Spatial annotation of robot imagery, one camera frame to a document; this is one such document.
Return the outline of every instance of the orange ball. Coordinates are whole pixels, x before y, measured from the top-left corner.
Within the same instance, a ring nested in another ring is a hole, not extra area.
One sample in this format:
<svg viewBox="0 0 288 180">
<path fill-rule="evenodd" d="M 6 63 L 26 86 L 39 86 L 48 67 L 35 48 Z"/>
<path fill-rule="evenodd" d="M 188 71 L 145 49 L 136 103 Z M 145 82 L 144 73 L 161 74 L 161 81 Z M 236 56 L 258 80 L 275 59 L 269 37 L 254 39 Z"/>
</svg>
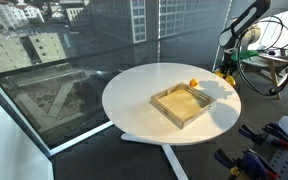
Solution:
<svg viewBox="0 0 288 180">
<path fill-rule="evenodd" d="M 191 87 L 195 87 L 197 85 L 197 80 L 196 79 L 192 79 L 191 81 L 190 81 L 190 86 Z"/>
</svg>

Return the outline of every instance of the white wall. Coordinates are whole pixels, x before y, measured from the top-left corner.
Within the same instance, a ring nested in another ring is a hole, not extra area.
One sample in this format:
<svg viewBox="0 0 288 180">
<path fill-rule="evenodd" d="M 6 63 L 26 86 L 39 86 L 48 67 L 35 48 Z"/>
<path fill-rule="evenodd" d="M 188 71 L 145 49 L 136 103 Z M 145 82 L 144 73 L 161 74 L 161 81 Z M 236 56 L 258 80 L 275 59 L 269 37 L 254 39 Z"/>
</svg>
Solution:
<svg viewBox="0 0 288 180">
<path fill-rule="evenodd" d="M 51 179 L 51 162 L 0 106 L 0 180 Z"/>
</svg>

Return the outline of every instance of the white round table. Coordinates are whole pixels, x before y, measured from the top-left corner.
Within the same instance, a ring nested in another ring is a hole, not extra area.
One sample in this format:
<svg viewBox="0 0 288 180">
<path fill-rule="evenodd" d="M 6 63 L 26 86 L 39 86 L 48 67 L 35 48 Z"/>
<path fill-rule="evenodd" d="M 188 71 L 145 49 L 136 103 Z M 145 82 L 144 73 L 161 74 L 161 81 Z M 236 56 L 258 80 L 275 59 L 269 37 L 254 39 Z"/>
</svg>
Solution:
<svg viewBox="0 0 288 180">
<path fill-rule="evenodd" d="M 216 103 L 179 129 L 150 104 L 151 96 L 181 82 L 188 84 L 193 78 L 198 80 L 195 88 L 215 98 Z M 225 80 L 204 69 L 176 63 L 147 64 L 122 72 L 106 86 L 102 103 L 109 119 L 125 132 L 122 139 L 162 145 L 179 179 L 187 177 L 182 168 L 178 170 L 180 164 L 170 145 L 196 144 L 219 136 L 236 123 L 241 112 L 240 98 Z"/>
</svg>

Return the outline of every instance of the chair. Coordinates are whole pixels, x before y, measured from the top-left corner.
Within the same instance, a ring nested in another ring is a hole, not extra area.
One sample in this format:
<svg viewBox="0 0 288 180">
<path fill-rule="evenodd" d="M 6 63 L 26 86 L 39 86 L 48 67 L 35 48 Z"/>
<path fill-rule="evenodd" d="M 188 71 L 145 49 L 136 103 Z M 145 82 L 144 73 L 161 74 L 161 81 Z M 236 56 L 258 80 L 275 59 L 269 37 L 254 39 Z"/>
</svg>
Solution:
<svg viewBox="0 0 288 180">
<path fill-rule="evenodd" d="M 286 50 L 288 51 L 288 49 L 280 48 L 281 56 L 262 53 L 258 54 L 258 56 L 241 60 L 242 69 L 244 72 L 254 72 L 264 79 L 271 81 L 273 87 L 277 88 L 287 78 L 288 56 L 286 55 Z M 281 99 L 281 94 L 278 93 L 276 98 Z"/>
</svg>

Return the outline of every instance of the desk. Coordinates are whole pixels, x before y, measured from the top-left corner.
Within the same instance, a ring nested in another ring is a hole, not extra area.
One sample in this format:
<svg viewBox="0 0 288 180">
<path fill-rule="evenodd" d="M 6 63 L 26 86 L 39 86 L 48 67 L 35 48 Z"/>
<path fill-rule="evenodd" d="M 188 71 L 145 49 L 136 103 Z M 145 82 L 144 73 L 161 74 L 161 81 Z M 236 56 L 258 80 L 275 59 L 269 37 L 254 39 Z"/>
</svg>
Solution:
<svg viewBox="0 0 288 180">
<path fill-rule="evenodd" d="M 151 96 L 178 83 L 199 82 L 195 88 L 217 100 L 215 106 L 180 130 L 149 102 Z M 134 67 L 113 78 L 102 103 L 109 119 L 125 133 L 123 140 L 161 145 L 178 179 L 187 176 L 170 145 L 208 141 L 229 130 L 241 112 L 238 94 L 222 78 L 204 69 L 175 63 Z"/>
</svg>

